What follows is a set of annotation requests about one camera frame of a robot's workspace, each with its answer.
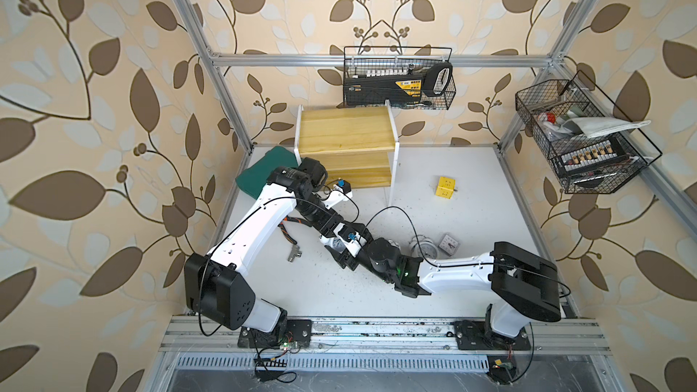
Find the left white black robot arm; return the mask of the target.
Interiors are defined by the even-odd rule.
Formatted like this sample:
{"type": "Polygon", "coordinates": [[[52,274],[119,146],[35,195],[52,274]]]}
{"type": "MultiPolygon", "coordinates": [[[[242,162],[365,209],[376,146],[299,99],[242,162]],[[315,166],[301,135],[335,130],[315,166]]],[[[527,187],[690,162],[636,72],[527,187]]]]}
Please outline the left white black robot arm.
{"type": "Polygon", "coordinates": [[[366,243],[363,236],[333,207],[352,198],[352,185],[343,179],[319,197],[329,175],[311,158],[299,167],[274,169],[252,208],[220,243],[204,255],[192,254],[184,265],[188,308],[229,330],[253,328],[272,333],[283,310],[254,293],[246,281],[250,268],[272,232],[292,212],[299,212],[328,247],[356,258],[366,243]]]}

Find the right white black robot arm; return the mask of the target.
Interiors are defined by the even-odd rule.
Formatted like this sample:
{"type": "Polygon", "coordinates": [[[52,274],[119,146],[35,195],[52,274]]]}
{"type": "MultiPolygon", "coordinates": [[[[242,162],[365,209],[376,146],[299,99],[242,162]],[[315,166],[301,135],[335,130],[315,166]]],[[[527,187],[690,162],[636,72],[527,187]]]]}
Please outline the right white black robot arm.
{"type": "Polygon", "coordinates": [[[489,334],[513,339],[532,321],[562,319],[555,264],[507,241],[496,242],[491,252],[444,261],[404,255],[384,238],[360,243],[322,236],[321,242],[342,268],[362,266],[411,299],[450,290],[495,293],[497,300],[486,308],[489,334]]]}

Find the wooden two-tier shelf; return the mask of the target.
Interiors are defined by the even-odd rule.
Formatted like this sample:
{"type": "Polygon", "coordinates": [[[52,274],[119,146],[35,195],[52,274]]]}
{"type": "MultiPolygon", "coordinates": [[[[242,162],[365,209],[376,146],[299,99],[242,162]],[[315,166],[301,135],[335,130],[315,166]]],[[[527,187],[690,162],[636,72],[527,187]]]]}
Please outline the wooden two-tier shelf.
{"type": "Polygon", "coordinates": [[[386,188],[392,205],[399,166],[399,134],[390,103],[306,110],[300,106],[294,137],[296,160],[319,161],[330,179],[354,189],[386,188]]]}

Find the grey square alarm clock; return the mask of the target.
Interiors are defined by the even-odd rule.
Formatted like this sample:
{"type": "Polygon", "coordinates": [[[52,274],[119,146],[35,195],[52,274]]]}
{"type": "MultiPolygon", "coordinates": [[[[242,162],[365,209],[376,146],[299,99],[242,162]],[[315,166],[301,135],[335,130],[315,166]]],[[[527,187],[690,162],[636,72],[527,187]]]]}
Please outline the grey square alarm clock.
{"type": "Polygon", "coordinates": [[[457,239],[452,237],[450,234],[445,233],[437,246],[439,247],[439,250],[442,250],[442,252],[448,255],[448,257],[453,257],[456,254],[459,245],[460,242],[457,239]]]}

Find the large white twin-bell clock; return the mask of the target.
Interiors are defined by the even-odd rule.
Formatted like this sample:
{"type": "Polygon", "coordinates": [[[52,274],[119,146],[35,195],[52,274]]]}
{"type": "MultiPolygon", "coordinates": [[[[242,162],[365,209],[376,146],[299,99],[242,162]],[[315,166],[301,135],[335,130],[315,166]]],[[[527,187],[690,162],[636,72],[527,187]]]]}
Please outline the large white twin-bell clock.
{"type": "Polygon", "coordinates": [[[426,258],[430,261],[436,260],[439,257],[439,249],[434,241],[421,234],[412,238],[409,248],[410,254],[413,257],[426,258]]]}

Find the yellow cube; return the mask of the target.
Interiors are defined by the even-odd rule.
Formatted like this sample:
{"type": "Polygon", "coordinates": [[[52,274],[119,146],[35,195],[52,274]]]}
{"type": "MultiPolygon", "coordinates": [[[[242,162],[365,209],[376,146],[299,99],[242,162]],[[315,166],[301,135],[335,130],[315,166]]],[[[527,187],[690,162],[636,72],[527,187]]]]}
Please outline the yellow cube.
{"type": "Polygon", "coordinates": [[[439,177],[435,196],[444,199],[451,199],[456,191],[456,181],[454,179],[446,176],[439,177]]]}

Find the black yellow box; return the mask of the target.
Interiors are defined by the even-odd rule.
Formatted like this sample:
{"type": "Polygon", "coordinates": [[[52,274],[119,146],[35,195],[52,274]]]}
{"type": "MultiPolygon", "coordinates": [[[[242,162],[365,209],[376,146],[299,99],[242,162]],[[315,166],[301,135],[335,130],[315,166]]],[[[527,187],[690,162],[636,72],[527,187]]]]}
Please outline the black yellow box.
{"type": "Polygon", "coordinates": [[[418,105],[422,99],[423,77],[417,74],[354,75],[344,81],[347,106],[418,105]]]}

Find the paint tube set box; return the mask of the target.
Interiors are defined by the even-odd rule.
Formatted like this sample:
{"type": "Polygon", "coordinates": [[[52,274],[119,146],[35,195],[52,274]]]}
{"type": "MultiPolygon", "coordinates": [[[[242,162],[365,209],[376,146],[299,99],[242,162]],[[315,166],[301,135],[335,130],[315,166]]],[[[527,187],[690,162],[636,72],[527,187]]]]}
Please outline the paint tube set box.
{"type": "Polygon", "coordinates": [[[562,174],[578,174],[630,159],[619,141],[611,139],[562,154],[557,158],[557,166],[562,174]]]}

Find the white paper booklet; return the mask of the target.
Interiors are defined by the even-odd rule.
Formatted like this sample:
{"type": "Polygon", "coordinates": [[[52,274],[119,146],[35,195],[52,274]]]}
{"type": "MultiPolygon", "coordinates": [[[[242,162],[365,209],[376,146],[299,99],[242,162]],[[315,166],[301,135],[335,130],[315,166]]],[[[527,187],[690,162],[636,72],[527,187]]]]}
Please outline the white paper booklet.
{"type": "Polygon", "coordinates": [[[646,127],[650,120],[630,122],[613,117],[577,117],[561,125],[561,128],[573,135],[582,135],[588,139],[600,138],[616,132],[624,132],[646,127]]]}

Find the orange handled pliers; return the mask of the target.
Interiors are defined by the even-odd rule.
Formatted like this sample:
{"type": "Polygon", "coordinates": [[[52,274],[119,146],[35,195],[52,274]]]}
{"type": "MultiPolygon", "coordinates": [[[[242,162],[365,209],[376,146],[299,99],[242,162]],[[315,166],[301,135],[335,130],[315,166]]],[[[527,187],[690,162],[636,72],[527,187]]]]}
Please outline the orange handled pliers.
{"type": "Polygon", "coordinates": [[[302,251],[301,247],[299,246],[298,242],[290,235],[288,232],[285,222],[295,222],[295,223],[302,223],[302,219],[296,218],[296,217],[286,217],[279,225],[278,227],[281,229],[281,233],[283,237],[290,243],[290,254],[287,259],[288,262],[294,262],[295,259],[301,257],[302,251]]]}

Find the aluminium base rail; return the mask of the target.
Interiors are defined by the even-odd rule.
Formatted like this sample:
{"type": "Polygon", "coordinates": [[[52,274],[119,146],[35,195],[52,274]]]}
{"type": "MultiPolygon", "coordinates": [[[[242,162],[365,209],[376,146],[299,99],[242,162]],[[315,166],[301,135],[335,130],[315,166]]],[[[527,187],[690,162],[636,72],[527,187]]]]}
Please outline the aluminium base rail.
{"type": "Polygon", "coordinates": [[[512,354],[524,356],[609,356],[604,332],[591,319],[534,322],[514,344],[485,339],[474,319],[290,317],[282,341],[305,353],[512,354]]]}

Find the black handled tool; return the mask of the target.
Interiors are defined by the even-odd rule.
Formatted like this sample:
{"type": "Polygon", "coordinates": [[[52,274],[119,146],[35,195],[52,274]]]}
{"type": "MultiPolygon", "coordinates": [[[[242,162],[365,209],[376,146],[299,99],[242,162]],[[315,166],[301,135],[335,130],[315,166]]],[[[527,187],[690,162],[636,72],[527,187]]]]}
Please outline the black handled tool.
{"type": "Polygon", "coordinates": [[[453,66],[448,61],[432,65],[424,75],[422,92],[428,97],[442,96],[452,80],[453,66]]]}

